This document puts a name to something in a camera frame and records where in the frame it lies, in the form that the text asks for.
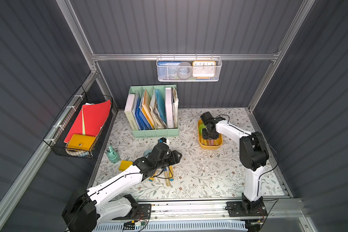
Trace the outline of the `yellow toy piece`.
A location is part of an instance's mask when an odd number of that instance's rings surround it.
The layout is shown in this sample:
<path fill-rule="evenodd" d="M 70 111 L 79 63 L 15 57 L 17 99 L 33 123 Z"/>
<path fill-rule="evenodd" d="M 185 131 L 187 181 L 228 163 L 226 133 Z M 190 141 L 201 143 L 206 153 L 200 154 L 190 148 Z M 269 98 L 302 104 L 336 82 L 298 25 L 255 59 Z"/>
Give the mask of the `yellow toy piece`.
<path fill-rule="evenodd" d="M 122 160 L 119 166 L 119 171 L 125 171 L 128 169 L 130 166 L 132 166 L 133 162 L 129 160 Z"/>

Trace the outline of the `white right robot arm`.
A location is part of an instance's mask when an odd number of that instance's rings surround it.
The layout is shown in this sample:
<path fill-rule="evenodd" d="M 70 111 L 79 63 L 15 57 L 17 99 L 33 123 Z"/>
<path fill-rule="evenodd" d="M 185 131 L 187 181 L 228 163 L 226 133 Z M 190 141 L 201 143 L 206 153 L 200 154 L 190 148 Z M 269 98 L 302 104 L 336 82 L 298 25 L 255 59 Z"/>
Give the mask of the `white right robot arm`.
<path fill-rule="evenodd" d="M 203 113 L 201 120 L 205 126 L 202 129 L 204 139 L 215 140 L 220 135 L 225 135 L 231 140 L 239 141 L 239 158 L 246 168 L 243 199 L 250 203 L 261 201 L 260 179 L 269 159 L 267 143 L 261 133 L 245 131 L 221 116 L 213 117 L 210 112 Z"/>

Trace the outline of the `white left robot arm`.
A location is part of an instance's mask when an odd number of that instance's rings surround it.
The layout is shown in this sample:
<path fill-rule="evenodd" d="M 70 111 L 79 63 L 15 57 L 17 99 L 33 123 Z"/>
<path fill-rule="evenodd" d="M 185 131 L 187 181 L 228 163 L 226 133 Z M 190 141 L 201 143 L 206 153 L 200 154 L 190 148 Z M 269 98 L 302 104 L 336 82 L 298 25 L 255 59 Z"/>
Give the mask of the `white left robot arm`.
<path fill-rule="evenodd" d="M 182 154 L 171 150 L 165 138 L 161 138 L 148 155 L 136 159 L 117 176 L 88 189 L 76 189 L 62 213 L 64 231 L 91 232 L 109 220 L 149 220 L 148 204 L 139 204 L 130 194 L 118 200 L 115 197 L 155 176 L 158 169 L 180 163 L 181 158 Z"/>

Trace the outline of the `green shovel yellow handle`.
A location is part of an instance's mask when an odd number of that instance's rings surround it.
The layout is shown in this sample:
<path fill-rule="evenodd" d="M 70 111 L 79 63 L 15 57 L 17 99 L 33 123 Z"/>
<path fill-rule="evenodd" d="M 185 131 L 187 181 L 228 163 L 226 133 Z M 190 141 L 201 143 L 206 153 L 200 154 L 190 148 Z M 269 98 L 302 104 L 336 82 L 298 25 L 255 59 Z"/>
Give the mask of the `green shovel yellow handle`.
<path fill-rule="evenodd" d="M 203 129 L 206 129 L 206 126 L 203 123 L 199 124 L 198 130 L 201 136 L 203 135 Z"/>

